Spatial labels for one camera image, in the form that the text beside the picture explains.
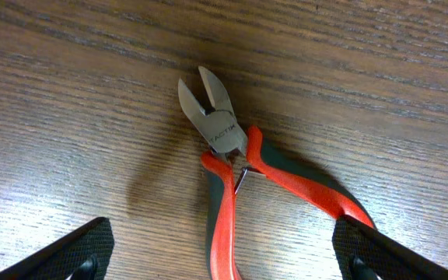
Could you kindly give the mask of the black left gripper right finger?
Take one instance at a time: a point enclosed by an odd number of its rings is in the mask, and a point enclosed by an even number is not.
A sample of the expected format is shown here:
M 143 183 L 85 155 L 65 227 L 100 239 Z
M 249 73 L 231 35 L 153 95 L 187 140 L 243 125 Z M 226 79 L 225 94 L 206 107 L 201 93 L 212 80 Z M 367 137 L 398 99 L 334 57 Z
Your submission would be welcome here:
M 348 215 L 337 219 L 332 243 L 343 280 L 448 279 L 448 269 Z

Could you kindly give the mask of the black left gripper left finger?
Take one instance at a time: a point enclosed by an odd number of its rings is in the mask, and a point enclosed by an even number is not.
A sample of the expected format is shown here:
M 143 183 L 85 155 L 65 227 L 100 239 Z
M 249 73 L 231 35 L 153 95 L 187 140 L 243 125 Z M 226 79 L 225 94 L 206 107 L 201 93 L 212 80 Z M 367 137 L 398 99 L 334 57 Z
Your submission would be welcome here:
M 113 250 L 110 220 L 97 217 L 0 271 L 0 280 L 104 280 Z

